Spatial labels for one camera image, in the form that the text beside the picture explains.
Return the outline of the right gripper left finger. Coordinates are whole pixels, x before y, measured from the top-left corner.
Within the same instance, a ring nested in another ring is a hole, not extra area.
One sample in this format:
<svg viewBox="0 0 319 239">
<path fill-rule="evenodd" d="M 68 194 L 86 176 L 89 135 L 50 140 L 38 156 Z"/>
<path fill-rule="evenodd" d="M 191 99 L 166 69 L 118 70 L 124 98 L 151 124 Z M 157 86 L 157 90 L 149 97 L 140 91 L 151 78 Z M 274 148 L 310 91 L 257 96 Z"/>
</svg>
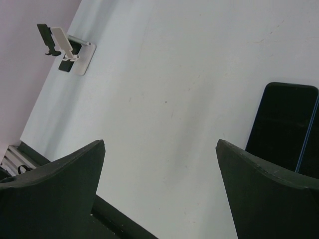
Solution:
<svg viewBox="0 0 319 239">
<path fill-rule="evenodd" d="M 44 165 L 0 182 L 0 237 L 2 239 L 83 239 L 84 219 L 71 221 L 62 205 L 66 196 L 53 185 L 70 165 Z"/>
</svg>

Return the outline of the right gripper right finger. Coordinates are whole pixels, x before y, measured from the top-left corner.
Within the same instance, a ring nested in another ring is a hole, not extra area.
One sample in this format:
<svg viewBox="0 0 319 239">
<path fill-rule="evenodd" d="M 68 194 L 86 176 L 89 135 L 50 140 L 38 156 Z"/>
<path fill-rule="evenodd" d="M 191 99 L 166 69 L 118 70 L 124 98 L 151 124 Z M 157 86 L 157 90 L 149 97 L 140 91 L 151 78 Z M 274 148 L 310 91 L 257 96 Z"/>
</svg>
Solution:
<svg viewBox="0 0 319 239">
<path fill-rule="evenodd" d="M 317 239 L 319 181 L 220 139 L 218 165 L 240 239 Z"/>
</svg>

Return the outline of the black phone blue edge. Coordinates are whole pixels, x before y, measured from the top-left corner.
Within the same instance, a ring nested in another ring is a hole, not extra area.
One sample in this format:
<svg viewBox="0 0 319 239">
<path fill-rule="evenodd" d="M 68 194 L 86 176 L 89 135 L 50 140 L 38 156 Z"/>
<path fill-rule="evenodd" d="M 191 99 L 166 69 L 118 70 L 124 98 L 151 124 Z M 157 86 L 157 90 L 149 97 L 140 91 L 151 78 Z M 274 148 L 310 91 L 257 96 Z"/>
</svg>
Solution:
<svg viewBox="0 0 319 239">
<path fill-rule="evenodd" d="M 296 171 L 304 154 L 319 103 L 314 86 L 266 85 L 245 150 Z"/>
</svg>

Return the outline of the white folding phone stand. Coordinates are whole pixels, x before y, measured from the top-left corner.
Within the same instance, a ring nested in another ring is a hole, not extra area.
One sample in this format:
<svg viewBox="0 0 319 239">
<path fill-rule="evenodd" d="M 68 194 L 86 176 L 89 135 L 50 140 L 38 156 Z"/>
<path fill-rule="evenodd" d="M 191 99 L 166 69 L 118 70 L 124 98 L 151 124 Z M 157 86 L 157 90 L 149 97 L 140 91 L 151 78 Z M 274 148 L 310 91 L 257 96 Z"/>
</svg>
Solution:
<svg viewBox="0 0 319 239">
<path fill-rule="evenodd" d="M 85 75 L 95 53 L 96 45 L 67 35 L 61 27 L 51 27 L 50 30 L 58 46 L 64 52 L 58 69 L 67 73 L 73 72 L 80 76 Z"/>
</svg>

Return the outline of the black folding phone stand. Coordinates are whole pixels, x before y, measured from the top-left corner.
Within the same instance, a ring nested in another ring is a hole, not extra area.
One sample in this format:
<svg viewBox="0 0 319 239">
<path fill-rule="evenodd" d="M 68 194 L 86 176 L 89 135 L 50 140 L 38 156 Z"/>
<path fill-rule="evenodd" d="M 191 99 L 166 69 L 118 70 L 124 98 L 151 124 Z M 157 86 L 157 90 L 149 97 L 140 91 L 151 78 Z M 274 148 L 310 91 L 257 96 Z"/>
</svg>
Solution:
<svg viewBox="0 0 319 239">
<path fill-rule="evenodd" d="M 53 40 L 52 32 L 50 28 L 46 24 L 37 24 L 37 28 L 44 41 L 44 44 L 48 47 L 48 53 L 46 53 L 46 55 L 48 56 L 52 55 L 54 57 L 60 56 L 61 51 L 57 51 L 55 49 L 55 42 Z M 78 54 L 82 47 L 81 44 L 73 40 L 69 40 L 69 41 L 70 41 L 70 45 L 72 46 L 72 53 Z M 58 69 L 64 72 L 70 72 L 73 67 L 73 64 L 74 62 L 71 62 L 70 60 L 67 60 L 67 61 L 62 60 Z"/>
</svg>

